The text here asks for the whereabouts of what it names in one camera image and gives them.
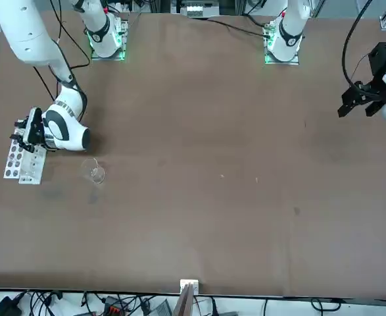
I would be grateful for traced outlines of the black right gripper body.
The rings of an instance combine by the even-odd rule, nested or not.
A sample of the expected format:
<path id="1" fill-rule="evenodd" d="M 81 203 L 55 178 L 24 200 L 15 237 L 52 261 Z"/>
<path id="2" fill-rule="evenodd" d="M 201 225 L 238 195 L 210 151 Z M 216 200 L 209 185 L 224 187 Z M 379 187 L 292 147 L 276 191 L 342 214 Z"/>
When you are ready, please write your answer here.
<path id="1" fill-rule="evenodd" d="M 41 145 L 45 143 L 42 110 L 39 107 L 33 107 L 30 110 L 26 125 L 26 141 L 32 145 Z"/>

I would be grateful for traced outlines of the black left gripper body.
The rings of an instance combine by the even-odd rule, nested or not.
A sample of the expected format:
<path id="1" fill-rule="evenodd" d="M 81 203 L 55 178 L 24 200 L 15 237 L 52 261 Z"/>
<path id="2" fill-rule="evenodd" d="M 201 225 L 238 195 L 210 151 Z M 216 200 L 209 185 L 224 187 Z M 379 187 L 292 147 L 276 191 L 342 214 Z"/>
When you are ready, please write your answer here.
<path id="1" fill-rule="evenodd" d="M 386 84 L 383 76 L 386 73 L 386 42 L 379 42 L 369 53 L 369 62 L 373 79 L 372 90 L 379 95 L 386 95 Z"/>

